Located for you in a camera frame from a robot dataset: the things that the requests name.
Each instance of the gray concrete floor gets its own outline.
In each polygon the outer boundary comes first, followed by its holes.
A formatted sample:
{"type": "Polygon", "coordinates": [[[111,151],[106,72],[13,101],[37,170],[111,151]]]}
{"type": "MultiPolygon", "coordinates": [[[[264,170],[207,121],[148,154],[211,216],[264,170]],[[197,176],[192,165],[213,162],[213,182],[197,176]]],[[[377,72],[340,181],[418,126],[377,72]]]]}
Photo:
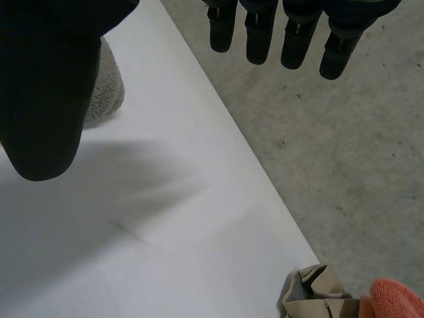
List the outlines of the gray concrete floor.
{"type": "Polygon", "coordinates": [[[424,1],[404,0],[366,31],[340,79],[319,75],[323,17],[299,70],[245,58],[239,5],[231,49],[209,48],[201,0],[162,0],[318,257],[345,288],[389,276],[424,296],[424,1]]]}

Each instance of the orange towel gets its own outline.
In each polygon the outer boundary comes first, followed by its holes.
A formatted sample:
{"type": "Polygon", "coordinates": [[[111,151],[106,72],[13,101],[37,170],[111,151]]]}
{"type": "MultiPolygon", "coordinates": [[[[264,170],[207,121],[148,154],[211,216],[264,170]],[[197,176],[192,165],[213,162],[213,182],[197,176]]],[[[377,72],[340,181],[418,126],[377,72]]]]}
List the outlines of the orange towel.
{"type": "Polygon", "coordinates": [[[401,283],[378,278],[371,285],[370,297],[360,298],[359,318],[424,318],[424,303],[401,283]]]}

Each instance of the knit fabric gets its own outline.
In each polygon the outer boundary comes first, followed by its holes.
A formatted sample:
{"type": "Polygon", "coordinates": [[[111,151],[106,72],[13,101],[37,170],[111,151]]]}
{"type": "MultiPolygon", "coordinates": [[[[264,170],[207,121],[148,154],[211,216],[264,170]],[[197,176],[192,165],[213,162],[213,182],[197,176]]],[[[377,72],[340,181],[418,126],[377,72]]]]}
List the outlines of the knit fabric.
{"type": "Polygon", "coordinates": [[[401,283],[378,278],[371,285],[370,297],[360,299],[359,318],[424,318],[424,303],[401,283]]]}
{"type": "Polygon", "coordinates": [[[85,114],[85,122],[104,120],[122,105],[124,95],[124,83],[112,50],[106,40],[101,38],[99,73],[85,114]]]}

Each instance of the white table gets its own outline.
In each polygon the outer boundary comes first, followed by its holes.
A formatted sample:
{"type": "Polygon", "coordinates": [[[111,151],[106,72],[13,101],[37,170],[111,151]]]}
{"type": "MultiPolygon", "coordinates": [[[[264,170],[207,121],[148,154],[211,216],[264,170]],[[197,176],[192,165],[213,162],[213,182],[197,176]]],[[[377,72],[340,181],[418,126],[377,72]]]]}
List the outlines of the white table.
{"type": "Polygon", "coordinates": [[[0,317],[277,317],[317,259],[158,0],[107,35],[125,102],[59,178],[0,152],[0,317]]]}

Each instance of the gray knit sock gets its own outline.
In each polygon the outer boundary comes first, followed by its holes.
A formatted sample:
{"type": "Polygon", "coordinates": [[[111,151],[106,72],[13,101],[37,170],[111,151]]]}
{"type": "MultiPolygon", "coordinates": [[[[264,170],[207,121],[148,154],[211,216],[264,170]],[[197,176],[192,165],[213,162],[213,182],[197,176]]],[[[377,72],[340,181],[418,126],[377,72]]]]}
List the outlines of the gray knit sock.
{"type": "Polygon", "coordinates": [[[85,114],[85,122],[103,121],[123,103],[124,83],[105,38],[101,38],[99,74],[95,80],[93,95],[85,114]]]}

